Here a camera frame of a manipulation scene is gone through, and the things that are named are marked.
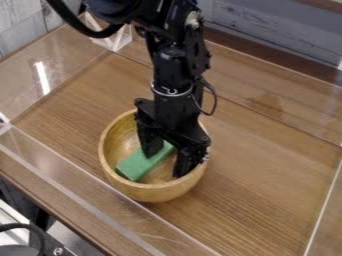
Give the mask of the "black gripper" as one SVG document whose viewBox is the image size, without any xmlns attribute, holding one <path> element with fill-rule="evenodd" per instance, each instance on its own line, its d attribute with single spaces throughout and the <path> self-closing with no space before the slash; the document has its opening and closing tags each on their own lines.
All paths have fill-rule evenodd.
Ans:
<svg viewBox="0 0 342 256">
<path fill-rule="evenodd" d="M 152 99 L 137 98 L 136 125 L 141 151 L 146 158 L 162 149 L 165 140 L 176 148 L 172 176 L 186 175 L 203 163 L 211 139 L 199 124 L 203 89 L 191 88 L 174 95 L 153 93 Z"/>
</svg>

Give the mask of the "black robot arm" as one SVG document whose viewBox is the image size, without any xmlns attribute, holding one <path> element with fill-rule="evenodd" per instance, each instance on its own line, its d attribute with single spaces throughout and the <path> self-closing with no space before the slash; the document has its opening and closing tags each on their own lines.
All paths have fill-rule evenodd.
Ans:
<svg viewBox="0 0 342 256">
<path fill-rule="evenodd" d="M 172 176 L 186 175 L 203 162 L 211 139 L 199 125 L 203 73 L 211 53 L 204 42 L 196 0 L 85 0 L 90 12 L 108 23 L 94 31 L 62 0 L 46 0 L 65 23 L 92 38 L 105 38 L 130 24 L 144 38 L 153 67 L 150 99 L 134 100 L 134 120 L 142 155 L 152 157 L 165 143 L 176 148 Z"/>
</svg>

